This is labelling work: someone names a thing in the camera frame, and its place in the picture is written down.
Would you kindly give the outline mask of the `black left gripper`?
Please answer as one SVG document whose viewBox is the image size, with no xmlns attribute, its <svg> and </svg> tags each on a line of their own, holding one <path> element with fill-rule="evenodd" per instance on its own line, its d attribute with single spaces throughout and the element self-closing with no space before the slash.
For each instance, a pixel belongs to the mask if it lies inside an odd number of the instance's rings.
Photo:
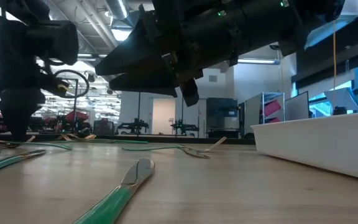
<svg viewBox="0 0 358 224">
<path fill-rule="evenodd" d="M 13 140 L 26 140 L 30 116 L 44 103 L 45 95 L 38 88 L 0 90 L 0 111 Z"/>
</svg>

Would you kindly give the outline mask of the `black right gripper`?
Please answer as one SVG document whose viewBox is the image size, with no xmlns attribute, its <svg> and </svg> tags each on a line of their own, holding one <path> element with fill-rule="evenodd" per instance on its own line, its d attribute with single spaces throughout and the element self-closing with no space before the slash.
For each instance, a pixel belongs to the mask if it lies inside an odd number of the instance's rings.
<svg viewBox="0 0 358 224">
<path fill-rule="evenodd" d="M 128 38 L 95 67 L 97 75 L 119 75 L 112 90 L 177 96 L 187 106 L 199 100 L 196 79 L 216 63 L 237 61 L 246 42 L 245 1 L 154 1 L 139 7 Z"/>
</svg>

